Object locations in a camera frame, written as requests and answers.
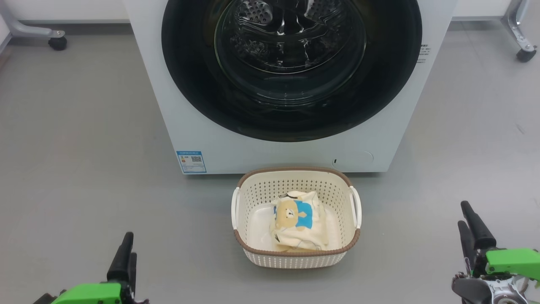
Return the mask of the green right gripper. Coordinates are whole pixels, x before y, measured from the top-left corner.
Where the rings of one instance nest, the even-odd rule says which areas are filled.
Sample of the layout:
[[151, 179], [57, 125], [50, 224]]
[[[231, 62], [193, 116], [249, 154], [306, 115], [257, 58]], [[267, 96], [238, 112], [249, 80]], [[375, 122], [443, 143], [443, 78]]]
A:
[[525, 293], [531, 281], [539, 287], [539, 252], [487, 250], [497, 246], [494, 235], [468, 201], [460, 206], [467, 222], [457, 222], [467, 272], [454, 276], [452, 291], [463, 304], [534, 304]]

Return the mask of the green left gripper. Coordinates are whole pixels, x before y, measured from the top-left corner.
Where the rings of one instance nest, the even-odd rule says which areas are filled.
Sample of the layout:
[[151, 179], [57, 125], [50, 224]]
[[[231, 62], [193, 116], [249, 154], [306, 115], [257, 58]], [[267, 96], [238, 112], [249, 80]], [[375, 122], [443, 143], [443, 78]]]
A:
[[[107, 272], [107, 281], [129, 282], [136, 291], [137, 253], [132, 252], [134, 234], [127, 232]], [[121, 304], [119, 283], [85, 283], [75, 285], [56, 298], [53, 304]]]

